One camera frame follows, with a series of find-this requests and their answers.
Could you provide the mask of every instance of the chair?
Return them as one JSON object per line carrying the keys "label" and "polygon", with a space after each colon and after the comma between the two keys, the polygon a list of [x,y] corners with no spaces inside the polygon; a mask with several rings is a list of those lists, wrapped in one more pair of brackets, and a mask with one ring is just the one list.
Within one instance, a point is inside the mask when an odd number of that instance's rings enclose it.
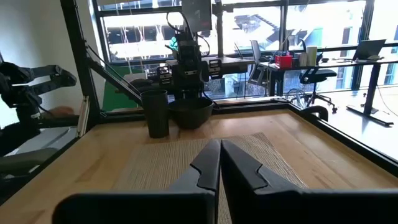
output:
{"label": "chair", "polygon": [[315,68],[313,70],[307,70],[304,74],[300,74],[300,83],[301,84],[312,84],[313,83],[313,92],[312,94],[307,94],[304,96],[305,101],[307,102],[306,107],[309,107],[311,104],[315,103],[315,99],[322,100],[327,102],[328,105],[333,106],[333,113],[337,112],[336,105],[331,102],[331,98],[323,95],[317,94],[317,83],[323,82],[328,79],[328,77],[336,77],[337,73],[330,69],[319,70]]}
{"label": "chair", "polygon": [[256,62],[254,65],[251,65],[250,76],[248,83],[262,86],[265,89],[268,89],[268,77],[264,77],[264,72],[266,70],[265,67],[259,67],[260,59],[261,59],[261,51],[259,47],[259,43],[256,40],[250,40],[251,48],[253,50],[254,61]]}

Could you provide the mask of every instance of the desk leg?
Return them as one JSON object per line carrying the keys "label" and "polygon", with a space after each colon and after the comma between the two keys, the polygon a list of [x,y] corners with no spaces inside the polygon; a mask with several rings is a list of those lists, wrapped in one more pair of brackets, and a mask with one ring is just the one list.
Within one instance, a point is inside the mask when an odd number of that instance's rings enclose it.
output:
{"label": "desk leg", "polygon": [[270,83],[270,89],[269,91],[269,96],[275,96],[275,76],[276,72],[271,72],[271,83]]}
{"label": "desk leg", "polygon": [[386,115],[383,112],[380,112],[380,113],[376,112],[376,113],[372,114],[373,99],[374,99],[374,94],[376,93],[377,81],[379,80],[380,67],[381,67],[380,64],[373,65],[371,79],[369,81],[369,88],[368,88],[368,93],[366,95],[366,102],[365,102],[364,108],[357,108],[355,106],[347,106],[347,109],[354,111],[356,113],[359,113],[361,115],[367,116],[368,118],[371,118],[377,122],[380,122],[380,123],[388,126],[388,125],[394,124],[394,122],[389,121],[388,115]]}
{"label": "desk leg", "polygon": [[284,80],[285,80],[285,72],[278,73],[278,87],[277,87],[277,95],[284,95]]}

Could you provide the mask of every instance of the office desk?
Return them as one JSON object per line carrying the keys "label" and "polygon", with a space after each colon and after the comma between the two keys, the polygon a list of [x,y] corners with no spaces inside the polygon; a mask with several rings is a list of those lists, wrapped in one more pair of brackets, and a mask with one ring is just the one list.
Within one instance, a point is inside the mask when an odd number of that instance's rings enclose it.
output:
{"label": "office desk", "polygon": [[[179,130],[170,122],[168,139],[150,139],[144,121],[112,123],[95,126],[3,204],[0,223],[50,224],[54,207],[66,196],[115,189],[129,156],[143,144],[258,132],[267,136],[286,163],[312,189],[398,187],[396,177],[289,110],[214,115],[194,131]],[[146,155],[141,151],[139,157]],[[179,162],[176,166],[187,167],[191,162],[183,156],[176,161]],[[136,172],[145,175],[145,167]],[[132,181],[122,188],[153,188],[157,185],[156,175],[143,178],[145,183]]]}
{"label": "office desk", "polygon": [[[221,74],[243,73],[248,71],[248,65],[254,64],[254,60],[230,58],[230,57],[203,57],[201,60],[209,64],[210,60],[221,60]],[[177,60],[167,60],[166,64],[173,66],[177,64]]]}
{"label": "office desk", "polygon": [[388,126],[394,123],[390,121],[388,116],[386,116],[384,113],[372,114],[372,109],[373,109],[372,105],[373,105],[374,94],[376,92],[377,81],[379,80],[380,67],[383,64],[389,64],[389,63],[398,63],[398,57],[389,57],[377,61],[366,61],[366,62],[337,62],[330,60],[327,63],[320,63],[317,66],[294,67],[294,68],[279,68],[275,64],[269,64],[267,62],[261,62],[260,65],[266,67],[271,71],[271,89],[269,90],[270,96],[275,95],[276,83],[277,83],[277,95],[278,96],[283,95],[285,71],[311,70],[314,68],[325,69],[325,68],[357,67],[364,65],[373,65],[372,74],[369,81],[368,94],[366,95],[366,102],[364,108],[362,109],[360,107],[355,107],[355,106],[347,106],[347,108],[351,111],[359,113],[360,115],[367,116],[371,119],[376,120],[377,122],[380,122]]}
{"label": "office desk", "polygon": [[[250,65],[254,64],[254,60],[248,60],[248,59],[240,59],[240,58],[230,58],[230,57],[217,57],[217,56],[212,56],[212,57],[203,57],[201,58],[202,61],[206,61],[207,63],[210,60],[216,60],[220,59],[221,63],[223,65],[229,65],[229,66],[241,66],[241,65]],[[170,66],[176,65],[177,60],[166,60],[166,63]]]}

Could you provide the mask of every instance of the standing desk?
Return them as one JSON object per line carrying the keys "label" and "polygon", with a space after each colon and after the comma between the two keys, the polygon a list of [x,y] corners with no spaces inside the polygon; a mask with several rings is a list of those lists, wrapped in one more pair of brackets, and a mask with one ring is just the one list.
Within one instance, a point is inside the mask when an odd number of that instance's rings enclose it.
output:
{"label": "standing desk", "polygon": [[359,113],[360,115],[367,116],[377,122],[380,122],[386,126],[394,124],[389,120],[388,116],[385,114],[372,114],[373,109],[373,98],[377,88],[377,81],[379,80],[380,67],[383,64],[398,63],[398,57],[384,58],[377,61],[366,61],[366,62],[337,62],[329,61],[327,63],[319,63],[317,66],[306,66],[306,67],[294,67],[294,68],[279,68],[276,64],[261,62],[260,66],[266,67],[271,71],[271,88],[269,90],[270,96],[275,96],[275,86],[277,83],[277,95],[283,95],[283,85],[284,85],[284,75],[286,71],[292,70],[313,70],[313,69],[323,69],[323,68],[340,68],[340,67],[357,67],[364,65],[372,65],[372,74],[369,81],[368,94],[366,95],[366,102],[364,108],[347,106],[347,109]]}

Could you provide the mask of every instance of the wooden table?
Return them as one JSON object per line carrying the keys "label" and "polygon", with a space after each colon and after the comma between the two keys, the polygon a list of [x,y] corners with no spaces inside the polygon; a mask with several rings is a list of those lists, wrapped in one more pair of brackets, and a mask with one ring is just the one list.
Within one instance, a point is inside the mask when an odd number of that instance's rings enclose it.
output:
{"label": "wooden table", "polygon": [[94,127],[2,205],[0,223],[51,223],[66,196],[114,189],[131,152],[143,144],[258,132],[312,189],[398,187],[397,178],[289,110],[216,115],[194,131],[170,122],[167,139],[150,139],[144,121],[113,123]]}

